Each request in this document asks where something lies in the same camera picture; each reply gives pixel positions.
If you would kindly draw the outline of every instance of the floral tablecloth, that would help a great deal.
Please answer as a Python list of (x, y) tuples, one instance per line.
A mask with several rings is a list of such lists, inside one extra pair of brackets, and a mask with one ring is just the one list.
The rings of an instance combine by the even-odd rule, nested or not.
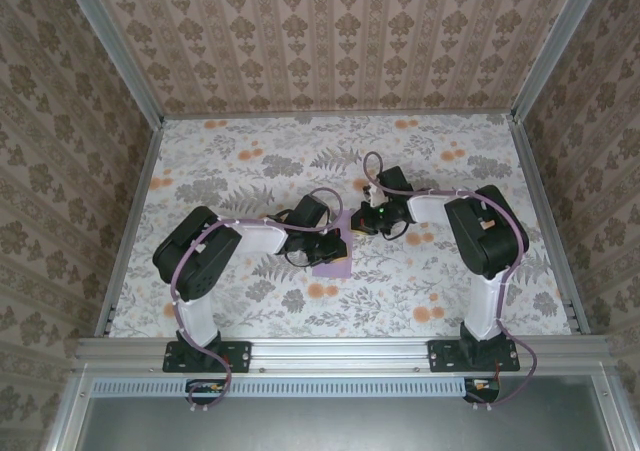
[[(531, 240), (509, 286), (504, 322), (520, 335), (569, 334), (506, 118), (428, 115), (165, 123), (111, 336), (175, 335), (169, 289), (151, 256), (195, 206), (263, 216), (330, 186), (355, 209), (369, 150), (387, 167), (400, 165), (415, 189), (497, 185)], [(335, 204), (330, 196), (327, 202)], [(356, 236), (350, 279), (311, 273), (279, 256), (235, 255), (213, 290), (223, 335), (456, 335), (469, 302), (471, 274), (444, 223), (414, 224), (391, 242)]]

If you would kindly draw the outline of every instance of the purple cable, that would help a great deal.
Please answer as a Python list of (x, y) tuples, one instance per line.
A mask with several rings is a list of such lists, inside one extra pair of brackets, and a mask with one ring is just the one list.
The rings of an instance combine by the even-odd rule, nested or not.
[[(177, 283), (178, 283), (178, 278), (180, 277), (180, 273), (182, 272), (182, 269), (184, 268), (184, 265), (186, 264), (187, 260), (191, 257), (191, 255), (195, 252), (196, 248), (206, 239), (207, 236), (209, 236), (213, 231), (215, 231), (216, 229), (218, 229), (220, 226), (223, 225), (227, 225), (227, 224), (258, 224), (258, 225), (263, 225), (263, 226), (271, 226), (274, 228), (280, 228), (280, 229), (292, 229), (294, 231), (305, 231), (305, 232), (311, 232), (311, 233), (317, 233), (320, 231), (326, 231), (329, 230), (331, 228), (333, 228), (335, 226), (334, 223), (338, 223), (338, 221), (340, 220), (340, 217), (342, 216), (342, 211), (343, 211), (343, 204), (342, 204), (342, 198), (340, 197), (340, 195), (334, 191), (331, 188), (316, 188), (313, 191), (311, 191), (309, 194), (313, 195), (316, 194), (320, 191), (327, 191), (331, 194), (333, 194), (336, 199), (338, 200), (338, 206), (339, 206), (339, 210), (338, 213), (336, 214), (335, 219), (331, 222), (331, 223), (327, 223), (325, 226), (321, 226), (318, 228), (304, 228), (302, 226), (293, 226), (290, 224), (284, 224), (284, 223), (278, 223), (275, 221), (270, 221), (267, 218), (263, 218), (263, 219), (248, 219), (248, 218), (244, 218), (244, 219), (221, 219), (219, 221), (216, 221), (214, 224), (212, 224), (211, 226), (209, 226), (207, 229), (205, 229), (200, 236), (198, 236), (193, 243), (191, 243), (191, 246), (189, 247), (189, 249), (187, 250), (186, 253), (184, 253), (184, 256), (182, 256), (182, 259), (180, 259), (180, 261), (178, 262), (178, 266), (176, 266), (175, 271), (173, 272), (173, 276), (171, 277), (171, 286), (169, 288), (169, 291), (171, 293), (171, 299), (172, 299), (172, 304), (173, 304), (173, 310), (174, 310), (174, 314), (176, 317), (176, 321), (178, 322), (178, 329), (180, 330), (180, 334), (182, 334), (182, 337), (184, 338), (184, 340), (187, 342), (187, 344), (189, 344), (189, 346), (191, 346), (192, 348), (197, 349), (198, 351), (200, 351), (203, 354), (206, 354), (207, 356), (211, 356), (213, 359), (215, 359), (218, 363), (220, 363), (225, 370), (226, 373), (226, 378), (225, 378), (225, 386), (222, 389), (222, 391), (220, 392), (220, 395), (215, 398), (211, 403), (209, 403), (208, 405), (204, 405), (202, 406), (202, 408), (206, 411), (208, 409), (209, 406), (215, 406), (217, 404), (220, 403), (220, 401), (222, 400), (222, 398), (224, 398), (224, 396), (229, 392), (229, 388), (231, 387), (231, 368), (229, 367), (229, 364), (222, 359), (220, 356), (218, 356), (216, 353), (209, 351), (208, 349), (200, 346), (199, 344), (197, 344), (193, 338), (191, 337), (191, 335), (187, 332), (185, 325), (184, 325), (184, 321), (182, 320), (182, 316), (180, 316), (180, 310), (178, 308), (178, 302), (180, 300), (180, 294), (178, 293), (178, 290), (176, 289)], [(197, 389), (198, 386), (194, 386), (189, 390), (189, 394), (187, 396), (187, 400), (189, 401), (189, 404), (191, 404), (191, 410), (195, 410), (197, 405), (196, 403), (193, 402), (193, 392), (195, 389)]]
[(375, 156), (376, 158), (378, 158), (378, 163), (380, 165), (380, 171), (378, 172), (382, 172), (382, 170), (384, 169), (382, 156), (380, 156), (380, 154), (377, 153), (376, 151), (369, 151), (364, 156), (362, 160), (362, 168), (364, 169), (364, 174), (367, 177), (367, 179), (382, 191), (386, 191), (387, 193), (397, 194), (402, 196), (469, 196), (479, 201), (482, 201), (483, 203), (495, 209), (498, 212), (498, 214), (500, 214), (505, 219), (505, 221), (507, 221), (507, 223), (513, 230), (516, 237), (516, 241), (518, 242), (518, 255), (515, 261), (513, 262), (513, 264), (502, 275), (502, 279), (500, 280), (500, 294), (498, 295), (498, 309), (496, 310), (496, 321), (498, 322), (498, 327), (505, 334), (505, 336), (511, 339), (514, 343), (519, 344), (520, 346), (522, 346), (524, 349), (527, 350), (527, 352), (531, 355), (532, 363), (531, 363), (531, 368), (529, 369), (529, 373), (527, 373), (527, 376), (525, 377), (524, 381), (520, 384), (520, 386), (518, 386), (518, 388), (516, 388), (516, 390), (513, 393), (508, 395), (506, 398), (502, 398), (502, 399), (499, 399), (498, 401), (495, 401), (494, 403), (490, 404), (490, 403), (481, 402), (480, 404), (483, 404), (485, 407), (489, 407), (489, 406), (496, 406), (498, 404), (504, 404), (508, 401), (511, 401), (518, 394), (520, 394), (520, 392), (522, 392), (522, 390), (529, 384), (529, 382), (531, 381), (531, 378), (533, 377), (533, 374), (536, 372), (536, 368), (538, 367), (538, 356), (536, 356), (536, 353), (533, 351), (531, 346), (529, 346), (527, 343), (513, 336), (507, 330), (505, 325), (502, 324), (502, 319), (501, 319), (502, 308), (504, 306), (504, 297), (507, 291), (507, 280), (515, 272), (516, 268), (522, 261), (522, 257), (524, 256), (524, 241), (522, 238), (522, 234), (520, 233), (520, 229), (518, 228), (518, 225), (502, 206), (500, 206), (498, 203), (494, 202), (493, 200), (487, 198), (486, 196), (482, 196), (481, 194), (475, 193), (473, 191), (454, 191), (454, 190), (445, 191), (445, 190), (439, 190), (439, 189), (429, 189), (426, 191), (398, 191), (395, 189), (382, 186), (375, 178), (373, 178), (369, 174), (369, 171), (367, 170), (367, 161), (371, 156)]

